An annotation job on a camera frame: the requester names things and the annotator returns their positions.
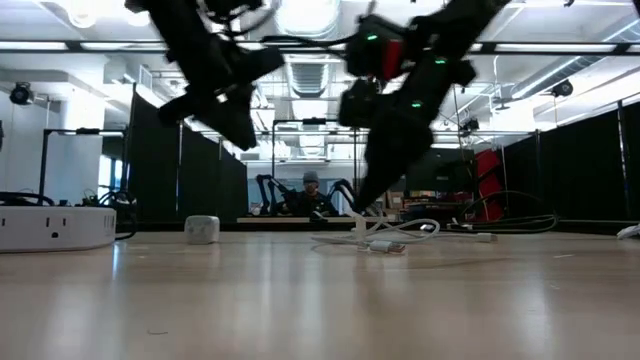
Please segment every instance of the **power strip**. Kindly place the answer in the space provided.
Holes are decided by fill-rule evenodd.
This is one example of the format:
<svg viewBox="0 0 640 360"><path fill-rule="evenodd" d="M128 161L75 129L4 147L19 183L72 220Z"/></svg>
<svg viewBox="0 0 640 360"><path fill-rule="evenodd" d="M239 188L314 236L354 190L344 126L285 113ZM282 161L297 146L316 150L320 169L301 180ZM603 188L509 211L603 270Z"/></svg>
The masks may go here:
<svg viewBox="0 0 640 360"><path fill-rule="evenodd" d="M97 207L0 207L0 252L84 250L113 243L116 211Z"/></svg>

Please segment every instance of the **ventilation duct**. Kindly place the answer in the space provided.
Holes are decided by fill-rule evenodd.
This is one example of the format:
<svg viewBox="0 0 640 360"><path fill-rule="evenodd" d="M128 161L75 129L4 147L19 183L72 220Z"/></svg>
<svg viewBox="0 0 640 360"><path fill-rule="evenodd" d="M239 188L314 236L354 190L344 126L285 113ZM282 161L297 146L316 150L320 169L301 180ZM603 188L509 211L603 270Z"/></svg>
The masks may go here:
<svg viewBox="0 0 640 360"><path fill-rule="evenodd" d="M609 27L602 33L602 42L638 42L640 41L640 20L636 14L630 15L618 21L616 25ZM508 92L503 89L503 94L510 94L509 100L519 100L533 96L547 90L562 80L575 75L589 66L599 62L606 56L576 56L562 57L551 65L530 78L513 86Z"/></svg>
<svg viewBox="0 0 640 360"><path fill-rule="evenodd" d="M327 40L338 34L340 0L280 0L280 9L276 13L275 23L282 34L301 36L313 40ZM298 55L299 58L325 59L326 55ZM286 64L285 72L291 85L291 95L300 99L321 97L331 76L330 64ZM292 102L296 118L308 117L302 114L309 103Z"/></svg>

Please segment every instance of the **black partition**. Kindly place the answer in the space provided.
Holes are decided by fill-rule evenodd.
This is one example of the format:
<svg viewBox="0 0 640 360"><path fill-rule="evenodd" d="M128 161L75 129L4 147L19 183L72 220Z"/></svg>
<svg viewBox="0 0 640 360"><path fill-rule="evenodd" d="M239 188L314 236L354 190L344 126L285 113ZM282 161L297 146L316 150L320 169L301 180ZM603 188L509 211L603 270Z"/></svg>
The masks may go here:
<svg viewBox="0 0 640 360"><path fill-rule="evenodd" d="M505 147L509 190L542 198L564 220L626 220L618 112L542 132ZM535 205L511 201L512 216Z"/></svg>
<svg viewBox="0 0 640 360"><path fill-rule="evenodd" d="M626 219L617 111L541 134L544 197L564 219Z"/></svg>
<svg viewBox="0 0 640 360"><path fill-rule="evenodd" d="M105 137L102 139L102 155L112 159L123 160L124 154L122 148L125 139L123 137Z"/></svg>
<svg viewBox="0 0 640 360"><path fill-rule="evenodd" d="M640 219L640 103L625 107L622 125L629 208L632 219Z"/></svg>
<svg viewBox="0 0 640 360"><path fill-rule="evenodd" d="M225 223L236 222L247 214L247 166L221 147L219 170L217 216Z"/></svg>
<svg viewBox="0 0 640 360"><path fill-rule="evenodd" d="M191 215L217 212L220 146L190 130L182 129L178 175L178 213L181 221Z"/></svg>
<svg viewBox="0 0 640 360"><path fill-rule="evenodd" d="M236 222L247 212L247 167L220 143L188 127L182 130L178 213L217 216Z"/></svg>
<svg viewBox="0 0 640 360"><path fill-rule="evenodd" d="M137 199L141 223L177 220L180 129L161 126L157 112L155 106L134 94L128 145L128 189Z"/></svg>
<svg viewBox="0 0 640 360"><path fill-rule="evenodd" d="M508 190L542 197L538 171L536 136L528 137L504 148L504 173ZM511 212L518 216L526 213L518 202L511 204Z"/></svg>

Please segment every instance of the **desk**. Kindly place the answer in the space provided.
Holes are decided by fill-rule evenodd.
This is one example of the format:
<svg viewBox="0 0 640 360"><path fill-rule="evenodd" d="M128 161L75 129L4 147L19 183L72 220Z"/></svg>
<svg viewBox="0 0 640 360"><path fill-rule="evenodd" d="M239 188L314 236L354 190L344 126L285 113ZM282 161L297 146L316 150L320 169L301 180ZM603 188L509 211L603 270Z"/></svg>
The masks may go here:
<svg viewBox="0 0 640 360"><path fill-rule="evenodd" d="M141 233L0 256L0 359L634 359L640 244L438 240L404 256L311 233Z"/></svg>

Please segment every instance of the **white cable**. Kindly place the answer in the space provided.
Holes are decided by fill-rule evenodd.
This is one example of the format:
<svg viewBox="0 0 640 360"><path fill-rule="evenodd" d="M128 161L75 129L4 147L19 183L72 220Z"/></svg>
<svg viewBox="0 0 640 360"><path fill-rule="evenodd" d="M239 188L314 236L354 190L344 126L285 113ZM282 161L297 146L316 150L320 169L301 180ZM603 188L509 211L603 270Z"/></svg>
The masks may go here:
<svg viewBox="0 0 640 360"><path fill-rule="evenodd" d="M396 244L408 245L408 244L417 244L428 241L429 239L435 237L440 232L440 223L432 219L418 219L414 221L410 221L398 226L391 226L389 223L385 221L384 215L381 210L379 210L380 216L376 224L369 230L366 230L366 219L360 215L351 213L349 216L352 216L356 220L356 229L355 234L345 235L345 236L321 236L314 235L311 237L312 240L326 243L326 244L346 244L346 245L365 245L369 246L373 241L373 239L367 239L368 237L397 232L407 236L405 239L393 239L390 240ZM419 235L404 231L402 229L418 224L430 224L433 225L433 231L426 235ZM381 226L384 226L385 229L378 230Z"/></svg>

